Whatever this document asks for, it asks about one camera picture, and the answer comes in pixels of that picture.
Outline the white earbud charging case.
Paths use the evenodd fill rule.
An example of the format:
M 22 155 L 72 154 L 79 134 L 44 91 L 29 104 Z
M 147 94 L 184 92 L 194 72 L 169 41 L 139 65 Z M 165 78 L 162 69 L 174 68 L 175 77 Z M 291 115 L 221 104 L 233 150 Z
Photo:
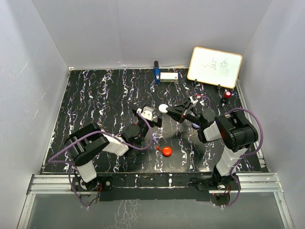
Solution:
M 160 113 L 166 114 L 168 112 L 167 108 L 168 108 L 168 105 L 160 104 L 159 107 L 158 107 L 158 110 L 159 110 Z

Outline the red earbud charging case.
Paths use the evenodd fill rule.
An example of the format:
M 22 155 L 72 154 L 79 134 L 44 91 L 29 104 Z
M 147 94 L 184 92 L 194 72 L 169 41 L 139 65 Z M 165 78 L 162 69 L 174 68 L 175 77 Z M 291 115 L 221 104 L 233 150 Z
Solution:
M 162 154 L 165 156 L 165 157 L 169 157 L 172 155 L 172 149 L 169 147 L 169 146 L 165 146 L 163 149 L 162 149 Z

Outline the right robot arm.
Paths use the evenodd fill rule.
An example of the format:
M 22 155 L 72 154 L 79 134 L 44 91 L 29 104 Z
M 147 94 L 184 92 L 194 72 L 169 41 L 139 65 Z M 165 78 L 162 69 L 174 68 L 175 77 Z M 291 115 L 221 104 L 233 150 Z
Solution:
M 195 109 L 197 100 L 188 99 L 187 102 L 169 107 L 159 105 L 159 112 L 170 116 L 173 120 L 183 123 L 188 120 L 196 125 L 198 138 L 202 143 L 209 143 L 222 139 L 224 150 L 221 158 L 213 169 L 212 183 L 217 189 L 224 189 L 235 178 L 235 167 L 251 144 L 258 141 L 258 132 L 253 124 L 245 117 L 244 112 L 251 113 L 244 108 L 234 108 L 226 114 L 217 116 L 211 108 L 198 113 Z

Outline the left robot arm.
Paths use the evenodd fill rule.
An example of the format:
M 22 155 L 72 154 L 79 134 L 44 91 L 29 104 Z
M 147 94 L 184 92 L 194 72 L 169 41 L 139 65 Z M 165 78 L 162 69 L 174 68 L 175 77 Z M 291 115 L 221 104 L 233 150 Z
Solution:
M 92 123 L 66 139 L 66 151 L 87 190 L 94 190 L 98 186 L 93 159 L 100 152 L 123 156 L 131 149 L 146 150 L 153 142 L 152 128 L 162 127 L 162 115 L 155 116 L 153 108 L 144 106 L 132 111 L 138 122 L 124 127 L 120 136 L 109 134 Z

